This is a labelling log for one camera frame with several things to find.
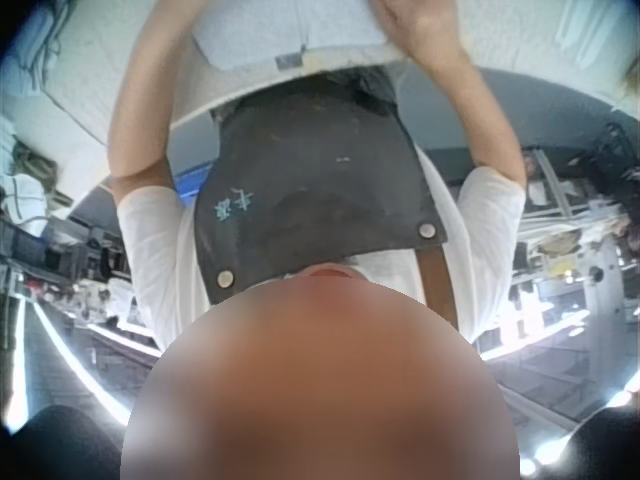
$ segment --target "apron strap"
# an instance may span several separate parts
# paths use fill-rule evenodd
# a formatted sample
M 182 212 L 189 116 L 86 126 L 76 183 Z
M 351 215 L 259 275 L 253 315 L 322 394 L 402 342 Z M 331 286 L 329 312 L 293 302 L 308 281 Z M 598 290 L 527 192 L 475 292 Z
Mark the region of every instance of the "apron strap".
M 416 250 L 427 306 L 458 330 L 458 314 L 449 267 L 441 246 Z

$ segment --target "white t-shirt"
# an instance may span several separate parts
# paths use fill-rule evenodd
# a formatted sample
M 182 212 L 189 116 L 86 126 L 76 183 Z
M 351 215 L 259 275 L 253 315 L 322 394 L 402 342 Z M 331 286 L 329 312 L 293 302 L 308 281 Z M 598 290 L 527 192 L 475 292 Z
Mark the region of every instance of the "white t-shirt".
M 465 181 L 457 203 L 429 158 L 418 150 L 449 241 L 449 267 L 460 333 L 474 341 L 490 323 L 511 285 L 524 189 L 487 167 Z M 166 349 L 210 310 L 196 257 L 194 207 L 164 187 L 140 188 L 118 207 L 138 306 L 158 346 Z M 367 278 L 425 303 L 415 252 L 354 257 Z

